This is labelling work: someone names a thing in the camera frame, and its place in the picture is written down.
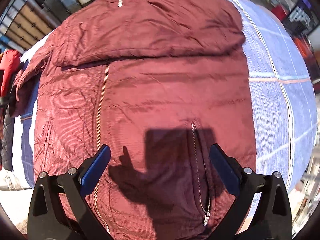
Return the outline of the dark grey quilted jacket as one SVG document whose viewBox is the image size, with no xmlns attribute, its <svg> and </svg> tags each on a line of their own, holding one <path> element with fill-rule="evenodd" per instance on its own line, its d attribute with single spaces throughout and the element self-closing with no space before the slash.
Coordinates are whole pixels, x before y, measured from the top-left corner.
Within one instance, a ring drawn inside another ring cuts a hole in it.
<svg viewBox="0 0 320 240">
<path fill-rule="evenodd" d="M 9 107 L 1 109 L 1 169 L 13 171 L 12 147 L 15 119 L 10 116 Z"/>
</svg>

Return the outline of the red folded puffer jacket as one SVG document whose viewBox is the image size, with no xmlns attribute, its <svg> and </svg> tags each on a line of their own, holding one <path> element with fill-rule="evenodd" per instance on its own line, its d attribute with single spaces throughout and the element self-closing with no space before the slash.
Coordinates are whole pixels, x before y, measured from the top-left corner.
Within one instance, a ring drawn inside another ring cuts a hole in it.
<svg viewBox="0 0 320 240">
<path fill-rule="evenodd" d="M 11 77 L 20 66 L 21 54 L 17 50 L 9 49 L 1 53 L 1 70 L 3 79 L 1 83 L 1 97 L 7 96 L 11 83 Z"/>
</svg>

